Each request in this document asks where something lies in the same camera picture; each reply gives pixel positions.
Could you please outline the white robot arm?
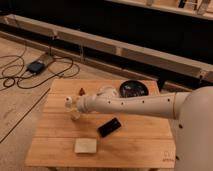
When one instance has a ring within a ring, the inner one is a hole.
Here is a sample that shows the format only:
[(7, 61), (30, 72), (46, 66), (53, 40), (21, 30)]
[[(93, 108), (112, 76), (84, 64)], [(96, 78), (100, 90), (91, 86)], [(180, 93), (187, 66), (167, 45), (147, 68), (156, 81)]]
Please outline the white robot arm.
[(125, 113), (179, 121), (174, 171), (213, 171), (213, 86), (191, 92), (119, 98), (107, 88), (77, 100), (82, 113)]

